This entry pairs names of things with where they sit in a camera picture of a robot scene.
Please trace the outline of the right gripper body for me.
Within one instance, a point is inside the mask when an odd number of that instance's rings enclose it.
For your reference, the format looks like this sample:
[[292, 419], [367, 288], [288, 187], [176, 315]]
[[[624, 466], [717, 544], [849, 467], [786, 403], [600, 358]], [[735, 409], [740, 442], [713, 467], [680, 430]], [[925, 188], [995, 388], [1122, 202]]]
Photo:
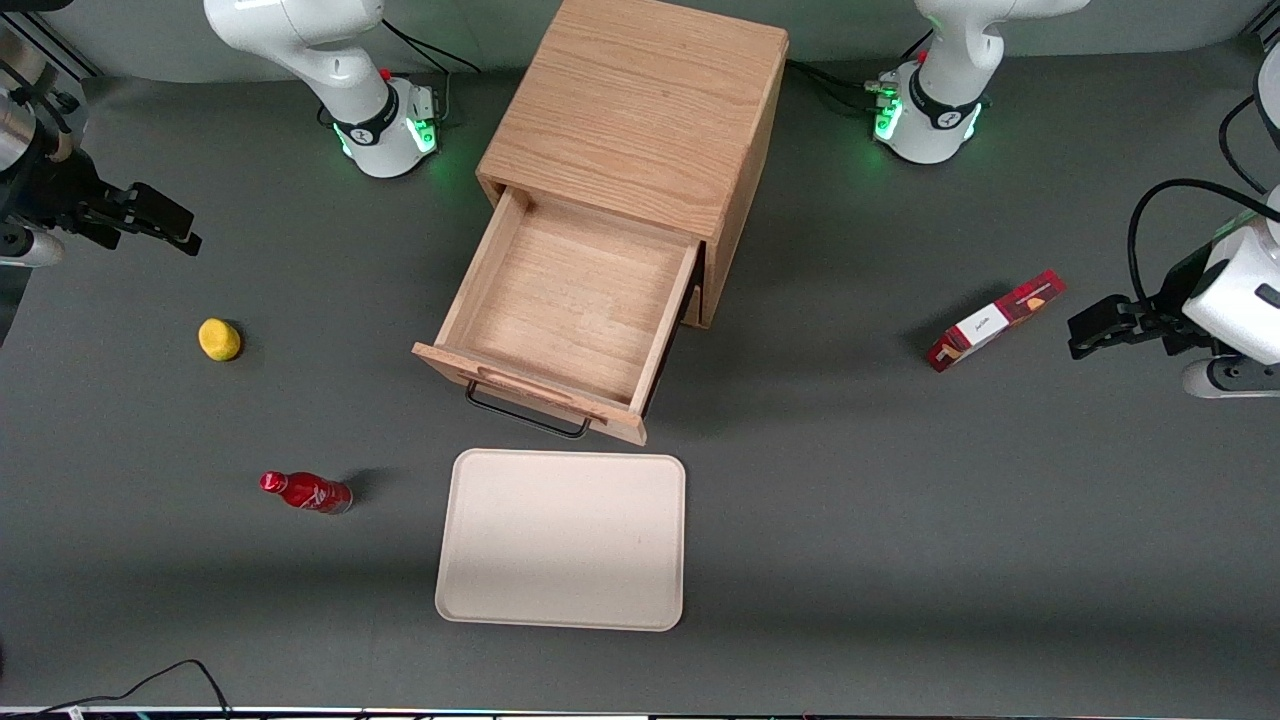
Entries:
[[46, 236], [61, 206], [59, 164], [50, 156], [59, 140], [8, 95], [1, 97], [3, 231]]

